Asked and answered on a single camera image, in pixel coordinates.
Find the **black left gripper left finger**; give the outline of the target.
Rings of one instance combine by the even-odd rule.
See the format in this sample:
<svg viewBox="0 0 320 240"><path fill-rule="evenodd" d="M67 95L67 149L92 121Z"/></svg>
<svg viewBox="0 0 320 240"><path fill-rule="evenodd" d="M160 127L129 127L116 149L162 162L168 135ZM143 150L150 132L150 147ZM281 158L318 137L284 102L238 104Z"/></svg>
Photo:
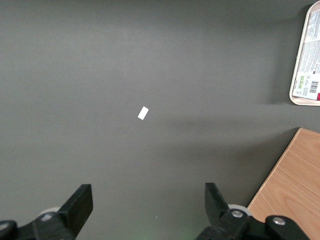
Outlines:
<svg viewBox="0 0 320 240"><path fill-rule="evenodd" d="M58 208L41 212L34 220L18 226L14 220L0 222L2 240L75 240L93 211L92 186L82 184Z"/></svg>

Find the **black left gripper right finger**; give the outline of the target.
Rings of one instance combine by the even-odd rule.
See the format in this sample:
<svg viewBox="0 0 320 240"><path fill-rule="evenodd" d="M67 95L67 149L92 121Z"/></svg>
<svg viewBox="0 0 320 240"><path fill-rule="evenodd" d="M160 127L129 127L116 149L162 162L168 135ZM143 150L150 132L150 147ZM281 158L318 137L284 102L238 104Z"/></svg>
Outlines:
<svg viewBox="0 0 320 240"><path fill-rule="evenodd" d="M197 240L308 240L309 237L292 219L282 215L258 221L244 210L230 208L215 183L206 183L205 211L210 226Z"/></svg>

